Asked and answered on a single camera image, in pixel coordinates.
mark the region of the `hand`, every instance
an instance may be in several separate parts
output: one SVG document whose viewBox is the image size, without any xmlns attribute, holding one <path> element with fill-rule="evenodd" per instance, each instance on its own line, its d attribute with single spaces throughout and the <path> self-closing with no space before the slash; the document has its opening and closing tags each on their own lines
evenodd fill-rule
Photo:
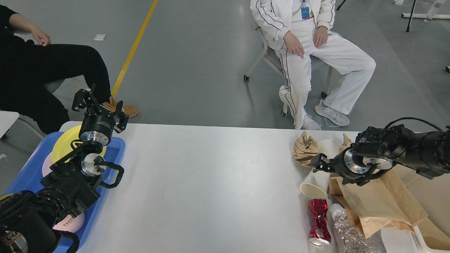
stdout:
<svg viewBox="0 0 450 253">
<path fill-rule="evenodd" d="M 319 26 L 317 31 L 314 33 L 314 46 L 319 48 L 321 45 L 325 44 L 328 40 L 328 28 L 324 26 Z"/>
<path fill-rule="evenodd" d="M 303 49 L 303 46 L 300 43 L 300 41 L 293 33 L 291 33 L 291 31 L 288 31 L 284 35 L 283 40 L 289 52 L 293 54 L 298 54 L 300 58 L 303 59 L 303 56 L 305 55 L 305 50 Z"/>
<path fill-rule="evenodd" d="M 41 46 L 46 46 L 52 44 L 52 40 L 50 39 L 50 36 L 44 32 L 42 29 L 40 29 L 38 26 L 33 28 L 31 30 L 31 35 L 33 38 L 39 43 Z"/>
</svg>

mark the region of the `blue lanyard badge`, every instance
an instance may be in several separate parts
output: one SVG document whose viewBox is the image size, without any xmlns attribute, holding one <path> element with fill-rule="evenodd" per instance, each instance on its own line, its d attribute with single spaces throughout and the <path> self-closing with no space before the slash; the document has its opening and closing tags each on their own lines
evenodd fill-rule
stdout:
<svg viewBox="0 0 450 253">
<path fill-rule="evenodd" d="M 301 1 L 301 18 L 302 19 L 309 19 L 310 18 L 310 12 L 309 7 L 305 7 L 306 0 L 300 0 Z"/>
<path fill-rule="evenodd" d="M 309 19 L 310 18 L 310 12 L 309 7 L 302 7 L 301 8 L 301 18 L 302 19 Z"/>
</svg>

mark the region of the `white jacket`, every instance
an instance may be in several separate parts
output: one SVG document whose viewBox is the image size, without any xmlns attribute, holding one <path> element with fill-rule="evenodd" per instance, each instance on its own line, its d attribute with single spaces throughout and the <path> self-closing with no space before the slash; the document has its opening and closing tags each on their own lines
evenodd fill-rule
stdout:
<svg viewBox="0 0 450 253">
<path fill-rule="evenodd" d="M 309 0 L 316 28 L 325 26 L 328 32 L 334 23 L 336 0 Z M 269 47 L 280 50 L 283 37 L 290 30 L 292 20 L 292 0 L 251 0 L 253 18 L 262 28 Z"/>
</svg>

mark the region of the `man in black clothes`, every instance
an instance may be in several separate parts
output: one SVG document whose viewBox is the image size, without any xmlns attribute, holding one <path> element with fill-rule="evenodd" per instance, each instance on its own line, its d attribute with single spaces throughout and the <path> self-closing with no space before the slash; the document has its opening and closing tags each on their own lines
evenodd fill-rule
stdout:
<svg viewBox="0 0 450 253">
<path fill-rule="evenodd" d="M 31 33 L 39 44 L 14 36 L 12 29 Z M 69 121 L 63 104 L 44 87 L 47 82 L 83 75 L 89 88 L 95 83 L 98 102 L 116 110 L 108 70 L 97 50 L 86 45 L 53 45 L 36 24 L 2 5 L 0 55 L 0 110 L 32 118 L 46 134 L 59 131 Z M 139 112 L 132 105 L 123 109 L 130 117 Z"/>
</svg>

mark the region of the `robotic arm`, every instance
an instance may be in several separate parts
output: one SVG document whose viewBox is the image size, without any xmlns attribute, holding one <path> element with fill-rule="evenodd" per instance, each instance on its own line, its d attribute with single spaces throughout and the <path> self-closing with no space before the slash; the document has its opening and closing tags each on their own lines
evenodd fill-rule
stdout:
<svg viewBox="0 0 450 253">
<path fill-rule="evenodd" d="M 310 165 L 316 171 L 337 173 L 343 177 L 342 183 L 365 185 L 371 179 L 384 175 L 397 164 L 414 169 L 416 173 L 433 179 L 450 173 L 450 127 L 442 131 L 415 133 L 404 125 L 391 126 L 401 118 L 389 123 L 385 128 L 368 127 L 356 137 L 355 143 L 333 159 L 318 154 Z"/>
<path fill-rule="evenodd" d="M 122 103 L 112 113 L 99 105 L 91 91 L 82 89 L 75 94 L 72 109 L 85 110 L 80 139 L 71 143 L 73 151 L 50 166 L 52 172 L 40 181 L 43 189 L 0 198 L 0 253 L 50 253 L 63 237 L 73 241 L 67 252 L 78 250 L 75 234 L 52 227 L 94 204 L 100 197 L 95 190 L 98 186 L 114 188 L 120 183 L 124 169 L 99 154 L 111 141 L 113 130 L 125 130 L 128 115 L 122 112 Z M 102 181 L 106 166 L 118 171 L 112 184 Z"/>
</svg>

